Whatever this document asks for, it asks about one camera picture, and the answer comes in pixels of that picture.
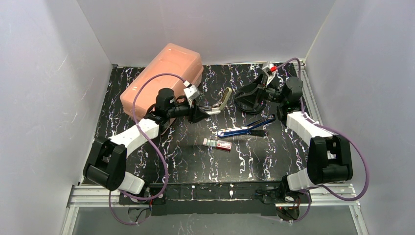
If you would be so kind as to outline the beige small stapler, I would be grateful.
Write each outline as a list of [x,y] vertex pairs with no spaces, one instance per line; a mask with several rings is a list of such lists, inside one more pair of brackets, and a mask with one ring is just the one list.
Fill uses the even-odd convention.
[[225,105],[227,104],[227,102],[228,102],[228,100],[231,96],[231,93],[232,93],[232,88],[226,87],[224,89],[222,97],[220,98],[220,100],[216,104],[211,105],[211,106],[201,107],[200,109],[202,111],[206,112],[208,115],[217,115],[217,114],[221,113],[224,110]]

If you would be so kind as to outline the blue stapler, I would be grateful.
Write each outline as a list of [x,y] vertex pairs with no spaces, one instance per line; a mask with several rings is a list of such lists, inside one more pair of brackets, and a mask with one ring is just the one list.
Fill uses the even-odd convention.
[[221,129],[217,131],[217,137],[227,138],[227,137],[240,136],[240,135],[249,135],[251,131],[254,130],[255,128],[267,125],[269,123],[274,122],[275,120],[276,120],[275,115],[269,115],[265,118],[254,121],[245,126]]

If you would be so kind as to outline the red white staple box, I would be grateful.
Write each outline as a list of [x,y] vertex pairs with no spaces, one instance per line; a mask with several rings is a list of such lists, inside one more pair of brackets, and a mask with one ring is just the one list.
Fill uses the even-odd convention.
[[208,146],[208,147],[212,147],[212,148],[217,148],[217,149],[221,149],[221,150],[230,151],[232,143],[227,142],[227,141],[222,141],[222,140],[213,140],[213,139],[204,138],[203,146]]

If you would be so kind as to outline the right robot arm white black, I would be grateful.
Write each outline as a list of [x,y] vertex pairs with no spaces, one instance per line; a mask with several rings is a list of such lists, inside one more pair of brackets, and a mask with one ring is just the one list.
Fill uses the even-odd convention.
[[303,81],[297,77],[287,78],[282,88],[276,90],[267,86],[260,75],[241,87],[234,98],[249,108],[264,101],[277,103],[277,119],[308,145],[306,168],[283,177],[279,188],[284,193],[346,181],[353,176],[349,141],[324,130],[310,118],[304,111],[302,89]]

